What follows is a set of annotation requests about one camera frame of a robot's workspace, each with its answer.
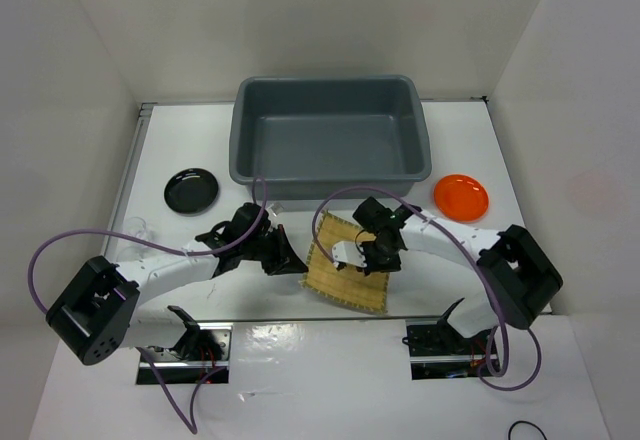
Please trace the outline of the bamboo placemat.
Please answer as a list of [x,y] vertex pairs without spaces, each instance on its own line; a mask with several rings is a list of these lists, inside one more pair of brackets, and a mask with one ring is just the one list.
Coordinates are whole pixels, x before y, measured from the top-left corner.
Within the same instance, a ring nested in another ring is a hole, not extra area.
[[[356,225],[326,211],[320,216],[316,233],[327,251],[339,241],[373,239],[372,234],[362,232]],[[306,265],[308,271],[301,281],[304,288],[357,311],[379,315],[387,313],[388,273],[365,276],[353,266],[337,270],[315,242],[311,243]]]

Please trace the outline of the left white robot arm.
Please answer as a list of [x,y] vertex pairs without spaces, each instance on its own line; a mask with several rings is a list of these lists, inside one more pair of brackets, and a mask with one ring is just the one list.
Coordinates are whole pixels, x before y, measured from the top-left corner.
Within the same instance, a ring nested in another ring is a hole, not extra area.
[[245,203],[231,219],[197,235],[177,254],[121,263],[103,256],[87,260],[48,308],[45,319],[86,366],[128,347],[166,349],[176,359],[188,359],[212,350],[212,336],[177,305],[167,306],[150,325],[139,322],[138,308],[189,284],[226,274],[243,261],[259,263],[267,276],[308,270],[284,227],[273,224],[259,205]]

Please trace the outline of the black round plate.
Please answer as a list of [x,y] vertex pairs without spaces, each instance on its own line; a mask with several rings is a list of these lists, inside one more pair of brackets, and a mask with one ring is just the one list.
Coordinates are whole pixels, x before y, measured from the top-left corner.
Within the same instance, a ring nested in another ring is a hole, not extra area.
[[173,175],[165,185],[163,197],[170,210],[196,215],[208,210],[219,194],[219,182],[208,170],[189,168]]

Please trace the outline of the clear plastic cup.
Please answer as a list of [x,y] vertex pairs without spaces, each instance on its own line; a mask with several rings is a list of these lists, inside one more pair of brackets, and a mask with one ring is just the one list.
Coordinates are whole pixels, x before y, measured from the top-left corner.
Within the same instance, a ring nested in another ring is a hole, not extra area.
[[154,240],[153,230],[147,221],[141,217],[129,217],[125,219],[122,225],[122,232],[140,240],[149,242]]

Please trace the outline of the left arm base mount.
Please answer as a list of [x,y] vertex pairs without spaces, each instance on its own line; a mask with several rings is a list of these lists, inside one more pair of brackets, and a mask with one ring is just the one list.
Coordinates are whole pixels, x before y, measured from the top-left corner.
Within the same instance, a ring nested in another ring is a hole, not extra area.
[[158,385],[154,369],[167,385],[227,384],[232,325],[198,323],[178,306],[168,310],[178,319],[178,337],[167,346],[142,348],[136,384]]

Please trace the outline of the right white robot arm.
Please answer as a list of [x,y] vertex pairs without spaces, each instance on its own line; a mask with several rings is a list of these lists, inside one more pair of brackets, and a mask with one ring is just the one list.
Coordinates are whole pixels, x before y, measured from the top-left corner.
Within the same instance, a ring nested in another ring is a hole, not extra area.
[[450,353],[463,351],[474,336],[501,324],[529,328],[563,286],[537,241],[518,225],[479,229],[405,202],[391,210],[373,197],[359,205],[353,219],[373,238],[333,244],[330,255],[338,269],[350,265],[365,275],[395,273],[407,251],[434,255],[479,275],[484,292],[455,302],[442,315],[438,341]]

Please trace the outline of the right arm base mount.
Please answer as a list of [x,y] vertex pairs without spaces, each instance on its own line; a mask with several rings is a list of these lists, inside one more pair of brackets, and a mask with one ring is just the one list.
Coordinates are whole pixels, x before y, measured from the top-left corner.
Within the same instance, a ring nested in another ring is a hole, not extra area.
[[464,338],[448,325],[448,317],[461,302],[456,301],[438,318],[406,321],[402,343],[408,349],[414,381],[477,378],[479,368],[488,373],[488,360],[495,369],[500,368],[497,347],[487,347],[489,330]]

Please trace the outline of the orange plastic plate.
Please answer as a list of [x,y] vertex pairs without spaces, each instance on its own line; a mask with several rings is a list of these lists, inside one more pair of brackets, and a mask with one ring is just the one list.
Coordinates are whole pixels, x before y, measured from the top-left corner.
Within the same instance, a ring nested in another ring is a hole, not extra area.
[[490,206],[484,186],[476,179],[462,174],[442,177],[434,186],[433,200],[447,218],[461,223],[480,220]]

